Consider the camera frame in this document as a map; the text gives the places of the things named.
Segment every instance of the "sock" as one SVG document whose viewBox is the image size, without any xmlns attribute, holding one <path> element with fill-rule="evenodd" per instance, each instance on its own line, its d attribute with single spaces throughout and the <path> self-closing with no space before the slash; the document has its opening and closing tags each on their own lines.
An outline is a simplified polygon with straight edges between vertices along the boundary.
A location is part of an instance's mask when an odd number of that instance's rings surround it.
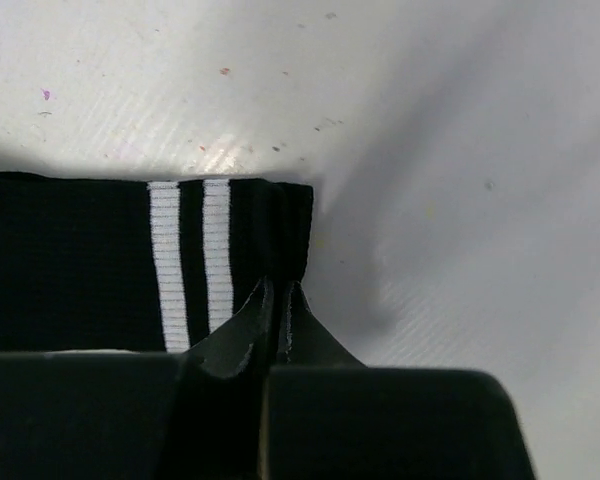
<svg viewBox="0 0 600 480">
<path fill-rule="evenodd" d="M 304 275 L 313 190 L 0 173 L 0 351 L 180 352 Z"/>
</svg>

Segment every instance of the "black sock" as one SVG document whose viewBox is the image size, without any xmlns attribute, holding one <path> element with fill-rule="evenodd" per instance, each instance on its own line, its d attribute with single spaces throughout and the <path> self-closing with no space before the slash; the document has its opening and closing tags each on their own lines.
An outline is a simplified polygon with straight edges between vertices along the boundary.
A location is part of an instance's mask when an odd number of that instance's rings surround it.
<svg viewBox="0 0 600 480">
<path fill-rule="evenodd" d="M 310 187 L 0 173 L 0 351 L 183 351 L 300 280 Z"/>
</svg>

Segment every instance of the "white table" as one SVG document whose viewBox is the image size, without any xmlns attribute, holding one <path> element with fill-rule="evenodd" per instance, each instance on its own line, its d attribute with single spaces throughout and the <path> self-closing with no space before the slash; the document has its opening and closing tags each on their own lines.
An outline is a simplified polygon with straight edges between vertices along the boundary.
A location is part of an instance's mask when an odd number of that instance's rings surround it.
<svg viewBox="0 0 600 480">
<path fill-rule="evenodd" d="M 600 479 L 600 0 L 0 0 L 0 168 L 312 182 L 318 318 Z"/>
</svg>

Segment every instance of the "striped sock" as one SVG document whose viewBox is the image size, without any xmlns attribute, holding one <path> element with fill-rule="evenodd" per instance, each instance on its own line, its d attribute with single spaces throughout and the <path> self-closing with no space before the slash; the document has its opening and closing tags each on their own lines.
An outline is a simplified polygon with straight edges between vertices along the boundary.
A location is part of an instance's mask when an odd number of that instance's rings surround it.
<svg viewBox="0 0 600 480">
<path fill-rule="evenodd" d="M 179 352 L 265 275 L 299 280 L 313 192 L 0 173 L 0 351 Z"/>
</svg>

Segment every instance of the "white stripe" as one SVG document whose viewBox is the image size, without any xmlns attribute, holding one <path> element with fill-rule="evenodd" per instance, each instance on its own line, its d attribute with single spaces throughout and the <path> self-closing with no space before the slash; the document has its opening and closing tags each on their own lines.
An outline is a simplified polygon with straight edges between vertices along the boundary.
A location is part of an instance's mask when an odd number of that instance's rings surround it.
<svg viewBox="0 0 600 480">
<path fill-rule="evenodd" d="M 229 263 L 229 180 L 205 180 L 202 243 L 207 277 L 209 331 L 233 315 L 233 281 Z"/>
<path fill-rule="evenodd" d="M 151 182 L 149 198 L 164 344 L 167 352 L 183 352 L 190 345 L 180 259 L 180 188 L 176 182 Z"/>
</svg>

